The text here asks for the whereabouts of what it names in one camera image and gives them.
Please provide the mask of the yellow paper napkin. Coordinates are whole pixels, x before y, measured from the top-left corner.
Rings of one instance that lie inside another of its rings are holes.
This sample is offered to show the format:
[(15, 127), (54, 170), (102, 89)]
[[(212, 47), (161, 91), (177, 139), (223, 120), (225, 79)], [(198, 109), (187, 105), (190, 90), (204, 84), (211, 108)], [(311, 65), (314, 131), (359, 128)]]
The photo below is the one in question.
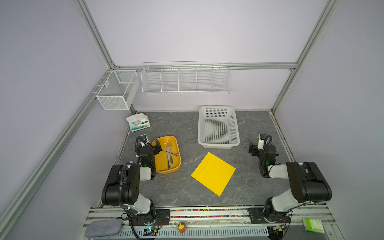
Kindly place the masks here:
[(191, 177), (220, 197), (235, 170), (235, 167), (222, 159), (212, 153), (207, 153)]

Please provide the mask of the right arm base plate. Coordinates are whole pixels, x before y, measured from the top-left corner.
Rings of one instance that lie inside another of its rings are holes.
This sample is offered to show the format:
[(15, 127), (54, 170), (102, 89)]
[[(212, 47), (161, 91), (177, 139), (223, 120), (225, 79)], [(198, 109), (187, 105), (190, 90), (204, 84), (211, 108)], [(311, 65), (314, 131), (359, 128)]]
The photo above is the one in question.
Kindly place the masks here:
[(248, 208), (246, 215), (252, 224), (288, 224), (291, 222), (290, 213), (269, 213), (264, 207)]

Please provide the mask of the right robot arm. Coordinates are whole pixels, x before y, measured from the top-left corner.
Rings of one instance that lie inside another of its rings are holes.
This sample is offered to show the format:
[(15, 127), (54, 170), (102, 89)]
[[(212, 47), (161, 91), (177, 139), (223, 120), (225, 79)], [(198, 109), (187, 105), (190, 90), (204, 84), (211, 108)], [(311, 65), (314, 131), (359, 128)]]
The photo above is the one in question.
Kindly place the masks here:
[(250, 144), (249, 153), (258, 157), (259, 170), (263, 178), (286, 179), (290, 188), (280, 195), (268, 198), (262, 215), (268, 221), (282, 218), (290, 210), (310, 203), (331, 200), (332, 190), (322, 172), (314, 162), (287, 162), (277, 164), (279, 155), (272, 144), (260, 149)]

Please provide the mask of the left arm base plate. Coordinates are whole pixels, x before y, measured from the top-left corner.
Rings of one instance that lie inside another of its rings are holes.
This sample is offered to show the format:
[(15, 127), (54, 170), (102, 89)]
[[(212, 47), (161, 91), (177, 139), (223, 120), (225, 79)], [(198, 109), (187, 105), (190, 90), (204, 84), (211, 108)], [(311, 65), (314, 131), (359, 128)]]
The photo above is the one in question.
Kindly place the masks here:
[(130, 217), (134, 226), (168, 226), (171, 219), (170, 209), (158, 209), (148, 214)]

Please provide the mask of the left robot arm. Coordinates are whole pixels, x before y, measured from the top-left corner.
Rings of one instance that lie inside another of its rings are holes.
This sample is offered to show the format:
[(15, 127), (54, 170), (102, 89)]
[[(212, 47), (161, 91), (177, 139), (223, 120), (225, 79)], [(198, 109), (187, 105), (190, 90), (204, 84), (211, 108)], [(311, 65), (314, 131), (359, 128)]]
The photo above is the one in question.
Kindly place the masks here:
[(138, 163), (113, 165), (102, 191), (102, 203), (120, 207), (129, 216), (154, 219), (155, 204), (140, 194), (140, 182), (156, 176), (155, 155), (162, 151), (159, 143), (154, 146), (141, 144), (137, 147)]

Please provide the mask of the white perforated plastic basket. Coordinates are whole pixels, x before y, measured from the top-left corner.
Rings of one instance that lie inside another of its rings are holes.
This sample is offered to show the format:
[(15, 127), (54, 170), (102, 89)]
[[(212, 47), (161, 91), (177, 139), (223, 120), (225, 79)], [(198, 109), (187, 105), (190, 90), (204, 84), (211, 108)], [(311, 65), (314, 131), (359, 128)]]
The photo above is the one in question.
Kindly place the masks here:
[(229, 106), (201, 106), (198, 143), (207, 149), (231, 149), (240, 144), (236, 111)]

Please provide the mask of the silver fork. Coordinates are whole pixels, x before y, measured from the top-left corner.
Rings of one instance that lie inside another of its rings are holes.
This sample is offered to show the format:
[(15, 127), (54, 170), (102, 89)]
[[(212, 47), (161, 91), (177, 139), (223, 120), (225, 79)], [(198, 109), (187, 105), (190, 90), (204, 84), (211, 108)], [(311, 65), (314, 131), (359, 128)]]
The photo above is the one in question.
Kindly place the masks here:
[[(173, 148), (172, 142), (168, 142), (168, 144), (167, 144), (167, 151), (171, 152), (172, 148)], [(168, 169), (171, 169), (171, 166), (173, 164), (173, 155), (171, 155), (169, 153), (167, 153), (167, 154), (168, 154)]]

